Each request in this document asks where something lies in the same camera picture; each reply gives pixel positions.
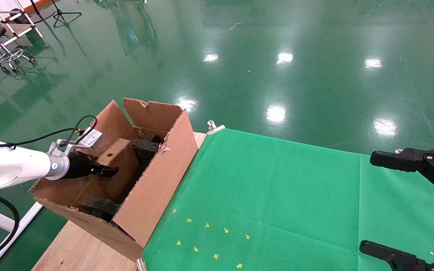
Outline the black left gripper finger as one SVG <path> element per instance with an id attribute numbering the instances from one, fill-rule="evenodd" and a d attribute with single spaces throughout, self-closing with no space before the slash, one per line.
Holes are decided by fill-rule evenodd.
<path id="1" fill-rule="evenodd" d="M 119 167 L 109 167 L 105 165 L 97 165 L 95 174 L 100 177 L 113 177 L 119 171 Z"/>

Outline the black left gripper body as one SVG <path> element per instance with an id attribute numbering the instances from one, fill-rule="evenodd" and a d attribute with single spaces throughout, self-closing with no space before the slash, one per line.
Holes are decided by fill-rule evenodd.
<path id="1" fill-rule="evenodd" d="M 85 177 L 88 175 L 96 175 L 98 169 L 96 166 L 97 157 L 87 155 L 80 151 L 71 151 L 69 153 L 69 168 L 65 174 L 65 179 L 73 179 Z"/>

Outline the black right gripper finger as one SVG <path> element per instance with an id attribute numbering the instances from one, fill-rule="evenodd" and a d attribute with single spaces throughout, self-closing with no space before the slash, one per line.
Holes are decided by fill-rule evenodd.
<path id="1" fill-rule="evenodd" d="M 376 242 L 363 240 L 359 250 L 363 254 L 386 261 L 392 271 L 434 271 L 434 262 L 427 263 L 416 255 L 396 250 Z"/>
<path id="2" fill-rule="evenodd" d="M 396 149 L 394 153 L 374 151 L 370 156 L 374 166 L 404 172 L 418 172 L 434 185 L 434 149 Z"/>

